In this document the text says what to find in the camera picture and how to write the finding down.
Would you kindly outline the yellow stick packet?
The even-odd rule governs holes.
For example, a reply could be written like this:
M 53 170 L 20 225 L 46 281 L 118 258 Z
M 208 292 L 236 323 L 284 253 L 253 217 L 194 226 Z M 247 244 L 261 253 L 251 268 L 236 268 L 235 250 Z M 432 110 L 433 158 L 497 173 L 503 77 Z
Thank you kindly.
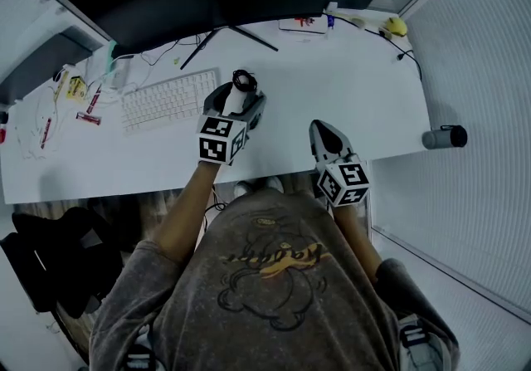
M 64 84 L 68 81 L 70 72 L 68 70 L 63 69 L 54 79 L 54 81 L 57 82 L 57 86 L 54 91 L 54 101 L 57 102 L 59 95 L 61 93 L 61 90 L 64 86 Z

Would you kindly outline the white power adapter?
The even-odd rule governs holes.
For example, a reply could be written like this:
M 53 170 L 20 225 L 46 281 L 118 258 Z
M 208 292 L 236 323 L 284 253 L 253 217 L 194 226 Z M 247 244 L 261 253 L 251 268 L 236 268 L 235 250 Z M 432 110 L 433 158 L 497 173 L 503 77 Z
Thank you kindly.
M 129 65 L 132 57 L 122 57 L 114 61 L 111 65 L 110 87 L 116 90 L 122 89 L 128 78 Z

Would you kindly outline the grey printed t-shirt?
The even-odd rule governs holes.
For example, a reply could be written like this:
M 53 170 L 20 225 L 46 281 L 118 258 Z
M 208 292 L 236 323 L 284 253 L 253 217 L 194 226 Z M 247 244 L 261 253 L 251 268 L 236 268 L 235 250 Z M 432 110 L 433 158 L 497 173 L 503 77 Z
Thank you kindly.
M 189 261 L 136 246 L 95 320 L 90 371 L 125 371 L 141 339 L 165 371 L 398 371 L 410 315 L 455 369 L 456 337 L 400 261 L 367 276 L 315 199 L 266 189 L 221 212 Z

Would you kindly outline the white keyboard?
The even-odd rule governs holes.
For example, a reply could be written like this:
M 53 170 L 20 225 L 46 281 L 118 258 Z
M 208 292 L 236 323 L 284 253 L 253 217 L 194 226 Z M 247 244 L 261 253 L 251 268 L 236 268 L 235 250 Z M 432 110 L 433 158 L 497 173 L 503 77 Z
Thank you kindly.
M 202 114 L 204 101 L 219 86 L 219 70 L 174 77 L 122 96 L 125 135 L 158 129 Z

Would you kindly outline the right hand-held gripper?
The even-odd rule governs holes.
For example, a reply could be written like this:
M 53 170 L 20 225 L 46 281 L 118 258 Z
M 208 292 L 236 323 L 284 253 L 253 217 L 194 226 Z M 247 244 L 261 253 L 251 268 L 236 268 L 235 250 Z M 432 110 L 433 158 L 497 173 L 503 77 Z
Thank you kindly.
M 317 186 L 328 203 L 332 207 L 344 207 L 362 202 L 370 184 L 363 164 L 356 154 L 352 154 L 346 136 L 331 124 L 313 120 L 309 126 L 309 141 L 316 162 L 326 160 L 326 154 L 347 156 L 318 166 Z

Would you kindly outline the person's right forearm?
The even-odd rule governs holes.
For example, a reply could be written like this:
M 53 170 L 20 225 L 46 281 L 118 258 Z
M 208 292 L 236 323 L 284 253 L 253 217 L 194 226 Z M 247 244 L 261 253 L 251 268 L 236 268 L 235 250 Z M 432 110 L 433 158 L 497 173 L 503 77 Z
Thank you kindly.
M 334 207 L 334 221 L 344 238 L 357 257 L 368 279 L 373 285 L 377 283 L 377 270 L 382 264 L 370 242 L 366 228 L 358 220 L 357 210 L 354 206 Z

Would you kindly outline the white box with red mark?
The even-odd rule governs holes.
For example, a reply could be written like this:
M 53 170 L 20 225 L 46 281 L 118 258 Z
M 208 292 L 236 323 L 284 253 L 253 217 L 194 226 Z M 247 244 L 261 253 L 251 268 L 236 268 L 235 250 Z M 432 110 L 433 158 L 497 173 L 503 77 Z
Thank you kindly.
M 283 32 L 306 33 L 312 35 L 324 35 L 328 31 L 328 17 L 297 17 L 278 21 L 279 29 Z

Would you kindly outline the small yellow object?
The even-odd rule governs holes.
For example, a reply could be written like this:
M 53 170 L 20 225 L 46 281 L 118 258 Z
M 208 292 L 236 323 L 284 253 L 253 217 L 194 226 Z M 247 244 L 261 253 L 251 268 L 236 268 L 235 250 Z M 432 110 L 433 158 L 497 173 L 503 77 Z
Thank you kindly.
M 400 17 L 389 17 L 385 29 L 397 37 L 405 37 L 408 32 L 407 24 Z

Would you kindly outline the grey wired computer mouse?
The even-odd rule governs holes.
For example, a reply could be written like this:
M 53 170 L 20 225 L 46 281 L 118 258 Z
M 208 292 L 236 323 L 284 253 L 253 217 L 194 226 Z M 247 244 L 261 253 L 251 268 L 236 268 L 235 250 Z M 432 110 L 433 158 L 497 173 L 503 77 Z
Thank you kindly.
M 246 92 L 241 91 L 235 85 L 232 85 L 222 114 L 225 116 L 228 116 L 231 113 L 240 114 L 243 111 L 245 100 Z

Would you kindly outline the black office chair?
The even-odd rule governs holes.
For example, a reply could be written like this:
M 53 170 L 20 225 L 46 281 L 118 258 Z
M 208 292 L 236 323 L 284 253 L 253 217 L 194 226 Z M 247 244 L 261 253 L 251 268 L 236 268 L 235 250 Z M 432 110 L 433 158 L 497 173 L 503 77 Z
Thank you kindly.
M 123 268 L 109 223 L 82 207 L 58 219 L 15 212 L 12 223 L 0 248 L 35 311 L 60 305 L 73 319 L 96 311 Z

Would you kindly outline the person's left forearm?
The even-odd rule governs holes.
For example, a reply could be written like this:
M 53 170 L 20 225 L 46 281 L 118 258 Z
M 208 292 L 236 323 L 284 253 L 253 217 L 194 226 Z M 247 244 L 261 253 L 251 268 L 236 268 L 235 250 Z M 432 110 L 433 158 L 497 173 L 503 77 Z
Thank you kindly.
M 220 165 L 199 162 L 176 202 L 153 233 L 153 241 L 170 260 L 185 262 L 193 253 Z

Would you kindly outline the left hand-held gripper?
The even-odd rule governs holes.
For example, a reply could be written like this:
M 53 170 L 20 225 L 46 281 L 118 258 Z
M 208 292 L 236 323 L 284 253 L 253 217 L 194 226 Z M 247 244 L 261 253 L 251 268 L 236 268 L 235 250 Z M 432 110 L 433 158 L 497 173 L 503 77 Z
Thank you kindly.
M 247 129 L 254 129 L 263 114 L 266 95 L 257 90 L 246 93 L 243 120 L 222 115 L 228 97 L 228 84 L 220 85 L 204 100 L 203 115 L 197 125 L 198 157 L 201 161 L 231 165 L 244 148 Z

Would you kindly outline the teal plastic strip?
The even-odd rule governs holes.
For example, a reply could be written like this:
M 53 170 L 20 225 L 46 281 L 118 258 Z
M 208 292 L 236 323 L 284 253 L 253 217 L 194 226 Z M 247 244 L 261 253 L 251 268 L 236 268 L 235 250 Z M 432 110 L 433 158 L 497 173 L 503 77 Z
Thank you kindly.
M 111 70 L 112 63 L 114 62 L 113 51 L 116 46 L 117 46 L 116 41 L 112 40 L 109 42 L 107 52 L 106 52 L 106 58 L 105 58 L 105 73 L 108 73 Z

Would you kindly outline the grey water bottle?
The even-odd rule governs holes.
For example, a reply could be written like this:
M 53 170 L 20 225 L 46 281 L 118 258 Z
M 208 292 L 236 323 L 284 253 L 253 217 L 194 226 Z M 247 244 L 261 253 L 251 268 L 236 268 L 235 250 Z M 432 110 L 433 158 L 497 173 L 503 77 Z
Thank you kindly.
M 468 134 L 461 125 L 442 125 L 439 129 L 425 132 L 421 141 L 426 149 L 463 148 Z

